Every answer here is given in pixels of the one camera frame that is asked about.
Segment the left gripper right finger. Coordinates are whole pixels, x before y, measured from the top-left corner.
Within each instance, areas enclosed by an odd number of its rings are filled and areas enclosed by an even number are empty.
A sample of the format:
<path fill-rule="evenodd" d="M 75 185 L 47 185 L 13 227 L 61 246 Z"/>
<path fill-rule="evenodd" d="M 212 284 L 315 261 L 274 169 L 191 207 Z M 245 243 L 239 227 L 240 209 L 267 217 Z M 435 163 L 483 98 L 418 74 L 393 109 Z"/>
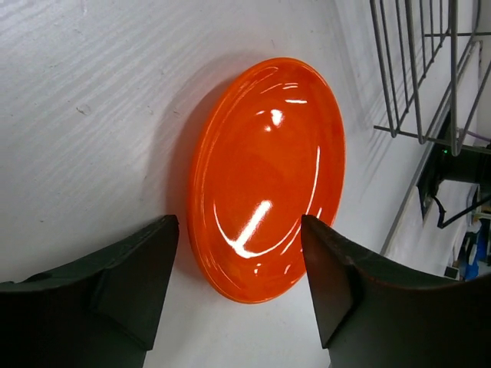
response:
<path fill-rule="evenodd" d="M 301 240 L 333 367 L 488 367 L 490 277 L 455 281 L 398 264 L 312 215 Z"/>

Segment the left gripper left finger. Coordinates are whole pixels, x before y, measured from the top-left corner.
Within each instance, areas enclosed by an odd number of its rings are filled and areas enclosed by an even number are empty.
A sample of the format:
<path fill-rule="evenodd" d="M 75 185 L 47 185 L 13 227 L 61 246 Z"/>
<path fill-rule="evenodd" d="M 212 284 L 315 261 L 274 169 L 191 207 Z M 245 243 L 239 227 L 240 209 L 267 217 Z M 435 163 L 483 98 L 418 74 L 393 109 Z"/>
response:
<path fill-rule="evenodd" d="M 1 285 L 3 367 L 141 367 L 179 241 L 165 215 L 112 245 Z"/>

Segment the orange plastic plate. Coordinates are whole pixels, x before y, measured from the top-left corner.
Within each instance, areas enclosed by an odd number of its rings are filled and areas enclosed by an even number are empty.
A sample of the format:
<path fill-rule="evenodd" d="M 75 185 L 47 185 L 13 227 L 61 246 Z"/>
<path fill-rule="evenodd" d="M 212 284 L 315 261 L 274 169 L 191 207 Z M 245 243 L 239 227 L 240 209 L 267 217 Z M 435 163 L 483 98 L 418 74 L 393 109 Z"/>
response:
<path fill-rule="evenodd" d="M 189 241 L 209 284 L 242 304 L 288 291 L 305 274 L 301 218 L 334 221 L 345 165 L 341 111 L 313 67 L 276 57 L 235 78 L 189 171 Z"/>

